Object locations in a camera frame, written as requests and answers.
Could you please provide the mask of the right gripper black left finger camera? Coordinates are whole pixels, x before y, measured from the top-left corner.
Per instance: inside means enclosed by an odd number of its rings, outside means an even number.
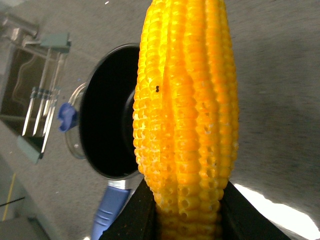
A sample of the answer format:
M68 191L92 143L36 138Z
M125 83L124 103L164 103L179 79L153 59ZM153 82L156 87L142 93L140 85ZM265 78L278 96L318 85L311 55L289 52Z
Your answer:
M155 240L153 193L142 180L136 189L108 186L98 208L100 240Z

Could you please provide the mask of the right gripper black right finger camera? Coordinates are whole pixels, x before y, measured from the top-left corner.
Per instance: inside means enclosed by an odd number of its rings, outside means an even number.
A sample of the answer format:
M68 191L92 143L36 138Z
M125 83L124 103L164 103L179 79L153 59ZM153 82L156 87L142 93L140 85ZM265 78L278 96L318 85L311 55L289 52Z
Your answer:
M228 182L221 200L223 240L289 240Z

